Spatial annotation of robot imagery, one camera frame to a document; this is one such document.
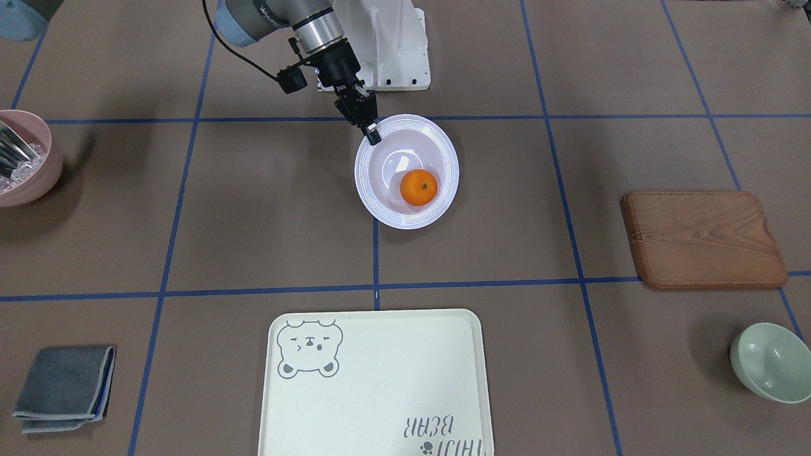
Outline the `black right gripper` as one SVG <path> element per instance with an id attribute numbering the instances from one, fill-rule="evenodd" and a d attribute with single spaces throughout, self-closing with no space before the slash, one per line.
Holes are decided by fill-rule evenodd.
<path id="1" fill-rule="evenodd" d="M 282 91 L 292 94 L 307 86 L 301 67 L 307 66 L 317 70 L 317 78 L 323 87 L 332 87 L 336 92 L 336 109 L 350 124 L 363 130 L 371 146 L 382 142 L 378 125 L 378 104 L 376 91 L 368 89 L 357 74 L 361 70 L 359 61 L 348 41 L 337 41 L 328 44 L 322 50 L 307 57 L 302 56 L 299 41 L 289 44 L 298 56 L 298 61 L 280 70 L 276 74 Z"/>

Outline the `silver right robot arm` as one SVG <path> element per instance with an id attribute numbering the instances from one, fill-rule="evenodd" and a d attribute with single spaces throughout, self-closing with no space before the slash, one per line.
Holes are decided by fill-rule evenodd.
<path id="1" fill-rule="evenodd" d="M 307 87 L 302 67 L 315 69 L 319 83 L 336 93 L 335 106 L 342 116 L 370 145 L 380 143 L 376 93 L 359 78 L 361 64 L 330 1 L 223 1 L 214 15 L 206 2 L 202 6 L 212 34 L 225 50 L 275 81 L 286 94 Z M 298 60 L 276 74 L 235 50 L 287 28 L 293 30 L 288 43 Z"/>

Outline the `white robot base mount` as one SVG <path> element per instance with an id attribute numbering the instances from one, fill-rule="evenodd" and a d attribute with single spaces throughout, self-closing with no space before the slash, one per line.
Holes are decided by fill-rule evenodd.
<path id="1" fill-rule="evenodd" d="M 431 86 L 425 15 L 411 1 L 334 1 L 345 37 L 359 60 L 357 78 L 374 91 L 425 91 Z"/>

